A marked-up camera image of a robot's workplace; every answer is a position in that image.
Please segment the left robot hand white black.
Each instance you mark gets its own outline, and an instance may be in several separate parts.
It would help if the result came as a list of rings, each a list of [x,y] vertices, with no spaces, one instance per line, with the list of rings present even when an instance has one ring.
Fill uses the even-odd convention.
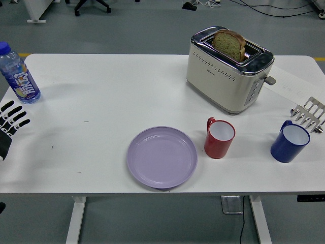
[[[30,123],[26,118],[27,112],[21,105],[14,107],[13,100],[8,101],[1,107],[1,161],[9,152],[13,135],[23,126]]]

